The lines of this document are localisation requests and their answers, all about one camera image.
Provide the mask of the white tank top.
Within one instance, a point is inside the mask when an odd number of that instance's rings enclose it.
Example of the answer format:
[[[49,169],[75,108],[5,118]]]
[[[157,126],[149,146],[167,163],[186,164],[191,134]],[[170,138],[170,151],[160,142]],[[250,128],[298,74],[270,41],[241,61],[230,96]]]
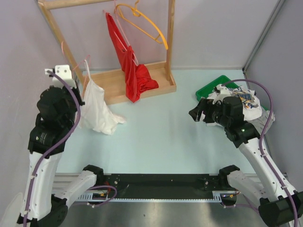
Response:
[[[78,126],[82,129],[112,135],[119,124],[126,123],[126,119],[109,109],[105,102],[105,91],[93,81],[87,61],[84,61],[84,66],[87,71],[88,83],[84,91],[83,101],[85,105],[80,109]]]

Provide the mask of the pink wire hanger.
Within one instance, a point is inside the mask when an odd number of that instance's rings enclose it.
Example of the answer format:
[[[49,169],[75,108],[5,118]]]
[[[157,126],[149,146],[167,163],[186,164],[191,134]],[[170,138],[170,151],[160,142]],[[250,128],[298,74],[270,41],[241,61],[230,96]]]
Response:
[[[61,42],[61,51],[62,51],[62,54],[63,56],[65,57],[65,59],[67,60],[67,57],[66,57],[66,54],[64,52],[64,41]],[[84,65],[84,67],[86,66],[86,63],[88,64],[88,66],[91,64],[91,55],[88,54],[82,61],[80,61],[79,63],[77,63],[77,65],[75,67],[73,67],[73,69],[71,70],[72,71],[72,74],[74,73],[74,71],[76,69],[80,69],[80,65]],[[82,84],[83,88],[82,88],[82,94],[81,94],[81,97],[84,97],[85,95],[85,89],[86,89],[86,85],[87,83],[89,82],[89,78],[87,75],[84,75],[84,82]]]

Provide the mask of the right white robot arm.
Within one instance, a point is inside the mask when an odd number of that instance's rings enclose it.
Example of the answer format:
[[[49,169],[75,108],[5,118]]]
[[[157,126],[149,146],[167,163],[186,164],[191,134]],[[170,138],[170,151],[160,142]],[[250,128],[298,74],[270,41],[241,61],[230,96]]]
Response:
[[[202,98],[189,111],[195,122],[217,123],[224,128],[227,138],[249,161],[260,184],[248,178],[236,166],[221,169],[218,184],[224,190],[235,188],[257,207],[268,227],[293,222],[298,225],[303,215],[303,193],[297,191],[281,173],[253,124],[244,119],[243,105],[235,96],[222,100]]]

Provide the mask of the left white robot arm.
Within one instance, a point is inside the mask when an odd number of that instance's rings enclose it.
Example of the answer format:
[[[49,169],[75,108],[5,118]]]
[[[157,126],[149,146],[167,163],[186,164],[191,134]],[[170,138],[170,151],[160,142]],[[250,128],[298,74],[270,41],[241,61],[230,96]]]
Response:
[[[52,193],[65,142],[78,124],[76,112],[82,105],[78,84],[73,79],[64,84],[53,79],[53,85],[40,95],[39,114],[28,143],[29,178],[17,224],[58,227],[69,207],[86,190],[104,185],[103,169],[88,165],[62,192]]]

